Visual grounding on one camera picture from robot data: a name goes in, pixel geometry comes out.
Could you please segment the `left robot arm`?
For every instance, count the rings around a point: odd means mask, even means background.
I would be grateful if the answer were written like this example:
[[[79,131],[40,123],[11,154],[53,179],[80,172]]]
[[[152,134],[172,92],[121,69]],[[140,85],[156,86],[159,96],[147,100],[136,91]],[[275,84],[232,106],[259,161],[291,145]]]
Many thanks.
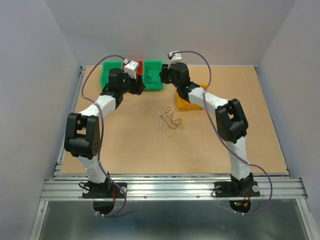
[[[88,176],[87,182],[79,185],[84,199],[113,198],[123,192],[122,189],[117,190],[109,179],[109,173],[102,169],[99,154],[104,118],[119,107],[124,94],[141,95],[145,89],[138,70],[138,64],[110,69],[108,83],[98,98],[81,112],[67,116],[64,149],[81,162]]]

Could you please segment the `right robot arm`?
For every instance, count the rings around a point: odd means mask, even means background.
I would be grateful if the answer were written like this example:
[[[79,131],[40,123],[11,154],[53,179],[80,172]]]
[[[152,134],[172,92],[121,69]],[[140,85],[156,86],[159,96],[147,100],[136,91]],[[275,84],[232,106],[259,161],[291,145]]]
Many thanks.
[[[227,100],[207,92],[191,81],[185,63],[163,64],[159,73],[162,83],[172,84],[178,95],[190,104],[205,109],[208,116],[214,115],[213,125],[218,138],[229,152],[230,181],[214,183],[212,194],[217,198],[244,198],[260,196],[258,183],[250,169],[246,135],[249,127],[240,101]]]

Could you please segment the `right green bin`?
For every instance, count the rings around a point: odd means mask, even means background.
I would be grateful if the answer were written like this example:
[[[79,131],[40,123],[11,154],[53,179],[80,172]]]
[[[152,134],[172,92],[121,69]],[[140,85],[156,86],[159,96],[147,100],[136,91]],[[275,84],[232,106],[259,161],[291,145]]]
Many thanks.
[[[142,81],[146,91],[160,91],[164,88],[159,73],[163,62],[161,60],[146,60],[143,62]]]

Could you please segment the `green bin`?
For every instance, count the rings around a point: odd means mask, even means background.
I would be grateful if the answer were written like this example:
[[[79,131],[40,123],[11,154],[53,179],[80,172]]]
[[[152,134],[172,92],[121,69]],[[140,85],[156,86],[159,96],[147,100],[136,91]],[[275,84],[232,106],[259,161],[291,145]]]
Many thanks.
[[[146,60],[143,62],[142,81],[146,91],[160,91],[164,88],[159,73],[163,62],[161,60]]]
[[[100,76],[100,85],[103,90],[105,85],[109,82],[109,72],[111,69],[122,69],[122,61],[105,61],[102,65],[102,71]]]

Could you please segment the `left green bin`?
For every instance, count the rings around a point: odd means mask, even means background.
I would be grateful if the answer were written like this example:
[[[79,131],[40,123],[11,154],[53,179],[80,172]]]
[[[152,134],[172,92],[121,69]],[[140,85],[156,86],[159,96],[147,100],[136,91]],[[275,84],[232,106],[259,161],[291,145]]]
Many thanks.
[[[109,82],[109,72],[111,69],[122,69],[122,61],[105,61],[102,65],[102,71],[100,76],[100,85],[103,90],[105,85]]]

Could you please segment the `yellow bin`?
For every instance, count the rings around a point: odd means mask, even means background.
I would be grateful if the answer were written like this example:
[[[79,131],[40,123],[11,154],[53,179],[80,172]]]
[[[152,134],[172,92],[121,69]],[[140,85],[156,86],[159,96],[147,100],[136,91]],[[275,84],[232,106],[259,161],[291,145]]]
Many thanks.
[[[176,92],[175,92],[177,108],[182,111],[202,110],[203,107],[201,107],[198,104],[190,102],[189,93],[192,90],[198,89],[198,88],[202,88],[204,90],[206,87],[207,87],[206,84],[197,84],[194,82],[191,82],[187,85],[177,86]]]

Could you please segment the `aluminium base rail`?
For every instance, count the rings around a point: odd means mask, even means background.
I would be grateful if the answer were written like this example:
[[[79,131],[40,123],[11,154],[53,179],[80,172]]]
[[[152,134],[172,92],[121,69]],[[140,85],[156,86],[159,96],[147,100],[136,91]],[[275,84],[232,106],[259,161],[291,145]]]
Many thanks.
[[[111,178],[117,182],[127,183],[128,201],[175,201],[175,200],[213,200],[212,190],[215,182],[230,180],[228,174],[200,174],[200,175],[136,175],[114,174]],[[80,182],[87,177],[83,174],[56,175],[44,182],[40,199],[42,201],[81,201],[82,189]],[[260,190],[260,200],[272,199],[307,199],[308,195],[302,179],[293,179],[288,175],[271,176],[267,179],[258,174],[254,176]]]

